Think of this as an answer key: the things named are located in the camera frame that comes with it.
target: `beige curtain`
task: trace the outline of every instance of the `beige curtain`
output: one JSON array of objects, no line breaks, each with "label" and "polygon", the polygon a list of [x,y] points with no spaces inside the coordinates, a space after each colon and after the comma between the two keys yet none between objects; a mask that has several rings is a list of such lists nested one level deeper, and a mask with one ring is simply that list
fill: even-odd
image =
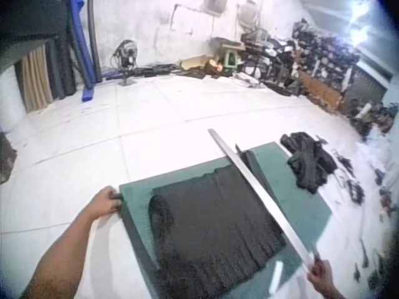
[{"label": "beige curtain", "polygon": [[43,109],[54,101],[50,90],[44,45],[23,58],[22,84],[26,112]]}]

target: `hand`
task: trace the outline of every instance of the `hand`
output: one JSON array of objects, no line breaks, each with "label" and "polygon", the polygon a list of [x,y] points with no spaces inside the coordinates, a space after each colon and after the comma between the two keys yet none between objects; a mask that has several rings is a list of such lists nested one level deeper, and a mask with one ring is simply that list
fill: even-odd
[{"label": "hand", "polygon": [[119,199],[112,199],[112,195],[116,193],[117,191],[111,186],[101,189],[86,206],[84,212],[93,221],[116,212],[122,205]]},{"label": "hand", "polygon": [[328,260],[315,259],[315,265],[307,274],[307,279],[324,298],[343,298],[332,281],[332,270]]}]

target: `green cutting mat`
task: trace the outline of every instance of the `green cutting mat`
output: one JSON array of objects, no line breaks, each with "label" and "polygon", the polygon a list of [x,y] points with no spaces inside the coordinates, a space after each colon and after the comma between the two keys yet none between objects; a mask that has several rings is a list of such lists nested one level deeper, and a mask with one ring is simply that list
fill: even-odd
[{"label": "green cutting mat", "polygon": [[[330,217],[331,212],[328,206],[319,194],[312,195],[296,186],[296,177],[287,164],[288,155],[277,143],[268,143],[251,150],[254,152],[266,179],[269,181],[283,213],[306,248],[310,251],[313,243],[318,240],[323,232]],[[152,189],[199,177],[206,173],[212,173],[216,168],[224,167],[228,164],[229,160],[227,158],[221,158],[120,186],[120,191],[125,198],[127,206],[126,211],[128,212],[126,214],[130,213],[138,235],[156,268],[158,268],[158,264],[155,258],[153,236],[148,217],[148,204],[151,199]],[[151,296],[159,298],[153,286],[153,281],[148,278],[148,273],[145,267],[143,267],[142,254],[137,250],[132,240],[134,236],[132,237],[132,234],[129,234],[129,237]],[[255,274],[249,281],[240,284],[234,290],[225,294],[223,298],[257,299],[268,297],[267,291],[273,274],[274,264],[278,260],[284,263],[280,285],[288,281],[302,262],[289,241],[287,239],[286,241],[287,245],[268,261],[264,270]]]}]

